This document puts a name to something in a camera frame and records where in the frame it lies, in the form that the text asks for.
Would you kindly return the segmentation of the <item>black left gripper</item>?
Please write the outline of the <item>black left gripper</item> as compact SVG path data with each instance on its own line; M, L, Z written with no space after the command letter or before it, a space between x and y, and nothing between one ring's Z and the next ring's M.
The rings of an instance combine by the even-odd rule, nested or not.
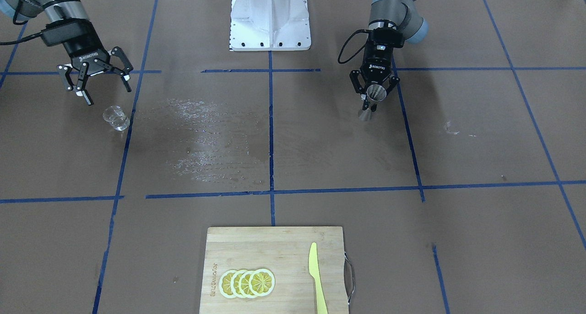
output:
M366 86L377 84L382 87L380 101L385 100L400 82L400 78L390 75L392 55L393 47L391 45L366 42L362 65L359 70L351 70L349 73L354 91L360 95L363 101L363 112L369 109L370 103L361 79L364 79Z

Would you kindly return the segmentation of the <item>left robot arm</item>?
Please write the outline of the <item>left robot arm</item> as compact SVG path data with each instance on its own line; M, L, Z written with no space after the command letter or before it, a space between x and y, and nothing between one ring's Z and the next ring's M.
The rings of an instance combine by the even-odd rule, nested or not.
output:
M349 74L354 91L362 99L361 120L368 120L378 103L400 82L391 74L393 50L404 43L419 43L429 32L429 24L416 10L414 0L373 0L369 27L357 30L368 38L360 51L362 64Z

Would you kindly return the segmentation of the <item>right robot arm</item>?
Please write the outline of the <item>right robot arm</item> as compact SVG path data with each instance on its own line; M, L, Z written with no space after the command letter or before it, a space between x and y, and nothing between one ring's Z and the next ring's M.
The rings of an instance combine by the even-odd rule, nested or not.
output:
M44 12L49 20L40 32L1 45L17 45L41 38L48 47L63 45L71 62L57 66L65 90L83 97L88 105L93 101L86 91L91 76L112 72L119 76L130 92L130 72L133 66L123 49L105 49L81 0L0 0L1 11L14 25L25 25Z

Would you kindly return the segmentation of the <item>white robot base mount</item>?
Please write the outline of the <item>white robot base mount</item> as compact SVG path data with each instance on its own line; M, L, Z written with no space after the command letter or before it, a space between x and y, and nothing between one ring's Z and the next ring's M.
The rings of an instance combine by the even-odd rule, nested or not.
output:
M231 51L310 49L308 0L231 0Z

